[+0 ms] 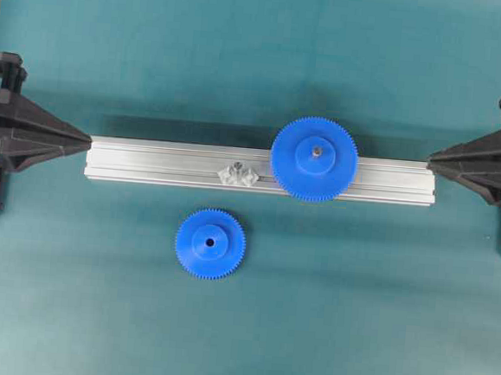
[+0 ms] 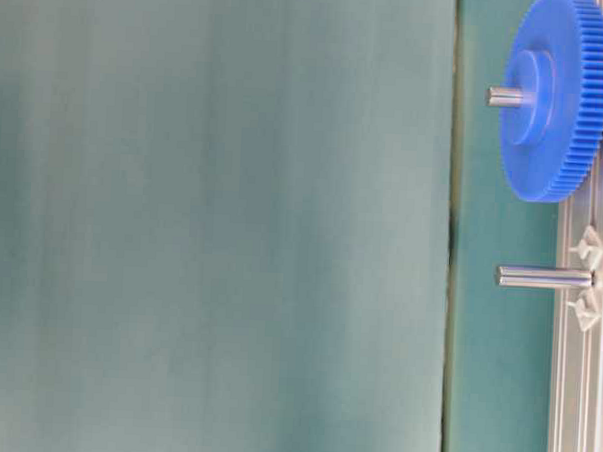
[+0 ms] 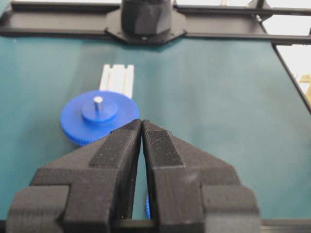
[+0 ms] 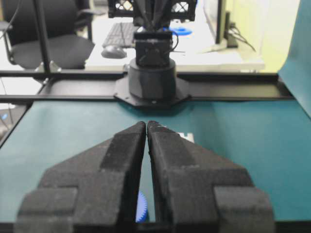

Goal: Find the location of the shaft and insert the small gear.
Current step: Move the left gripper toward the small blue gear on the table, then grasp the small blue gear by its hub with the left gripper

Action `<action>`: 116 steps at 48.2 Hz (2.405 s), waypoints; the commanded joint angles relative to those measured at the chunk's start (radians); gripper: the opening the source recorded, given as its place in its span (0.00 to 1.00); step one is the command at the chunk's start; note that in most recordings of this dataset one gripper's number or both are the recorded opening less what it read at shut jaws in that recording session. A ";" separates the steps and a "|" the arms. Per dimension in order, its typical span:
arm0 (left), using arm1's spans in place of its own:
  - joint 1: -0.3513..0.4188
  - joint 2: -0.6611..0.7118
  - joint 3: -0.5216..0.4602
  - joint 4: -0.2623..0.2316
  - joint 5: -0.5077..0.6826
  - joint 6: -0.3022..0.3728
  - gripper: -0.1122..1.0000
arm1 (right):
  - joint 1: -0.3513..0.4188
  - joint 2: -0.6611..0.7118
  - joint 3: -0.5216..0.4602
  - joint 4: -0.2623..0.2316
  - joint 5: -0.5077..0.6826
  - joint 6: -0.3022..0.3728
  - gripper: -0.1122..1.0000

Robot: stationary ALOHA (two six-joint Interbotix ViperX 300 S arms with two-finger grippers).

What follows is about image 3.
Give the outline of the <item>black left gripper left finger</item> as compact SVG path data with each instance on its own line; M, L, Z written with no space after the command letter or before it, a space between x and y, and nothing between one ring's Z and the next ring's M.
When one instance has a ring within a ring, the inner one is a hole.
M130 218L141 121L41 166L18 191L9 233L108 233L113 218Z

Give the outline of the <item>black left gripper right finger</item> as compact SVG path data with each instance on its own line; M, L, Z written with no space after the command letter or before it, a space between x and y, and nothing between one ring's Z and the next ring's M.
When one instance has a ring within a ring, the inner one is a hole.
M258 233L257 200L227 162L147 120L143 150L151 216L161 233Z

